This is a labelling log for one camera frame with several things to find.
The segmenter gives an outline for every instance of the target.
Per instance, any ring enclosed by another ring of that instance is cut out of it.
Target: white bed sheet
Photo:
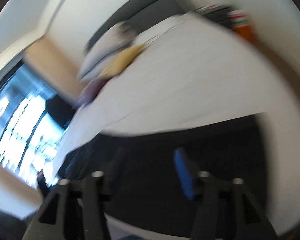
[[[300,103],[248,43],[193,13],[183,17],[77,111],[54,173],[68,152],[100,131],[141,135],[264,113],[267,215],[278,234],[286,232],[300,222]]]

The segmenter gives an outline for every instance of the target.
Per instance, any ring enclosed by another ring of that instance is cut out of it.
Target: brown floor
[[[291,88],[300,100],[300,76],[293,68],[288,65],[280,56],[269,49],[260,41],[253,41],[252,43],[263,55],[265,55],[272,64],[280,71],[283,77],[288,81]],[[300,240],[300,226],[295,228],[290,233],[280,237],[280,240]]]

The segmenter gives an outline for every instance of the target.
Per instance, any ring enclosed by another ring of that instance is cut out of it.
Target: headboard
[[[170,16],[185,14],[193,9],[190,0],[129,0],[95,32],[86,46],[86,52],[118,22],[129,21],[141,33]]]

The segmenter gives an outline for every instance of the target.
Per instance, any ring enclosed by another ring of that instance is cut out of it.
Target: yellow pillow
[[[129,47],[114,57],[100,72],[98,78],[109,78],[119,75],[142,52],[144,44]]]

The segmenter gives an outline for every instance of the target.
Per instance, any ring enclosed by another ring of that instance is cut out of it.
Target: bed
[[[117,22],[130,20],[141,33],[183,15],[182,24],[153,41],[76,112],[54,159],[54,173],[67,153],[100,133],[142,136],[255,115],[267,152],[266,213],[283,234],[300,223],[300,103],[250,44],[189,12],[185,1],[130,0],[90,39],[87,51]]]

